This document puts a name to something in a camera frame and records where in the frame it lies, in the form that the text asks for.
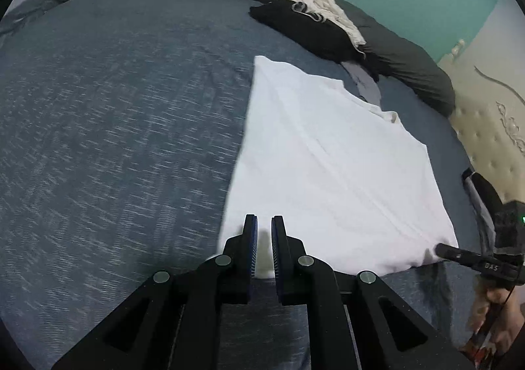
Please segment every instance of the cream headboard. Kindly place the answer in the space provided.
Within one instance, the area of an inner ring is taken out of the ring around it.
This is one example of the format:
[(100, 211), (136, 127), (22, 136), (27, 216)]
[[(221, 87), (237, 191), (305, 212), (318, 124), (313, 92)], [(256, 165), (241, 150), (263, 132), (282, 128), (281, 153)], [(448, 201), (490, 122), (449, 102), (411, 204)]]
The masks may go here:
[(459, 67), (451, 54), (439, 66), (456, 91), (450, 121), (472, 166), (503, 202), (525, 202), (525, 101), (481, 66)]

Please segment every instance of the gray comforter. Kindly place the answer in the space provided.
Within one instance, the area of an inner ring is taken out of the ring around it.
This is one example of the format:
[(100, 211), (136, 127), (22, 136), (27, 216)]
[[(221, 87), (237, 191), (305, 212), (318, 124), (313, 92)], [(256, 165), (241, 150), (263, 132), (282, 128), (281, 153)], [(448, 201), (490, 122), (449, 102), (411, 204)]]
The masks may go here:
[[(160, 268), (215, 252), (242, 140), (253, 58), (342, 79), (248, 15), (249, 0), (72, 0), (0, 50), (0, 317), (47, 369)], [(476, 249), (461, 186), (468, 158), (448, 121), (397, 80), (383, 108), (427, 144), (462, 247)], [(385, 279), (427, 321), (464, 340), (472, 275), (452, 264)], [(225, 306), (220, 368), (307, 363), (302, 306), (256, 281)]]

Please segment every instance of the hand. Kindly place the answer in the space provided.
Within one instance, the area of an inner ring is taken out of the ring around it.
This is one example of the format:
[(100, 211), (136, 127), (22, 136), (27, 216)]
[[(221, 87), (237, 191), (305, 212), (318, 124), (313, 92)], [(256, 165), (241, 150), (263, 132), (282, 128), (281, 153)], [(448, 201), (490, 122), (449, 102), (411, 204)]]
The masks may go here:
[[(474, 290), (476, 291), (476, 298), (472, 305), (468, 325), (474, 332), (477, 332), (485, 321), (490, 303), (502, 305), (510, 292), (496, 288), (494, 282), (484, 280), (481, 277), (477, 277)], [(516, 294), (513, 293), (490, 330), (490, 342), (494, 343), (498, 353), (504, 354), (509, 350), (524, 322), (525, 318), (521, 313), (520, 304)]]

